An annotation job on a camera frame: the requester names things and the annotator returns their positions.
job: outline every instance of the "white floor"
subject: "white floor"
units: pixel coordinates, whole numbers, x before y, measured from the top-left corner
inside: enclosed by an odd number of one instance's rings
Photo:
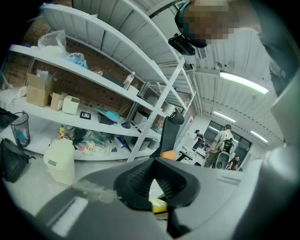
[[[29,151],[27,154],[37,159],[29,160],[29,164],[15,183],[5,180],[3,182],[15,204],[35,216],[49,200],[66,189],[66,186],[54,181],[43,162],[43,155]],[[75,181],[89,173],[121,164],[125,164],[125,161],[75,161]],[[158,197],[162,193],[157,182],[153,181],[150,196]]]

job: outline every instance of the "white trash can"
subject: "white trash can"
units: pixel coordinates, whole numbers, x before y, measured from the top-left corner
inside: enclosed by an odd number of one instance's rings
[[[74,146],[68,139],[54,141],[44,154],[44,162],[58,183],[70,186],[75,177]]]

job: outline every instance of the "wastebasket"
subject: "wastebasket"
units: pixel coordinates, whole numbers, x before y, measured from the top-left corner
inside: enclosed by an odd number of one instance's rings
[[[44,154],[44,162],[54,180],[70,186],[75,178],[74,146],[68,139],[54,141]]]
[[[18,118],[10,124],[11,130],[13,131],[17,145],[21,148],[24,148],[30,143],[28,126],[29,116],[25,112],[17,112],[14,114],[14,116]]]

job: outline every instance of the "water bottle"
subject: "water bottle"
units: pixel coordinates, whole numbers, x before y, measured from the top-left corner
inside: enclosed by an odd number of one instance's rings
[[[129,86],[130,86],[130,84],[131,84],[131,82],[132,82],[132,80],[133,80],[134,77],[135,77],[135,72],[132,72],[131,74],[129,74],[127,76],[127,78],[126,78],[126,80],[124,82],[124,86],[123,86],[124,89],[127,90],[129,88]]]

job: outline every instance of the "window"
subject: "window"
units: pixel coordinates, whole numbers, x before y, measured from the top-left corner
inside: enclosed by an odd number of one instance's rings
[[[222,131],[224,129],[225,129],[224,126],[217,124],[213,121],[210,121],[210,124],[204,133],[206,143],[208,145],[212,145],[218,132]],[[231,132],[231,133],[235,140],[235,142],[234,142],[235,156],[240,157],[240,164],[241,164],[243,162],[243,160],[245,159],[245,156],[247,155],[247,153],[251,147],[251,142],[249,142],[242,136],[236,134],[235,132]]]

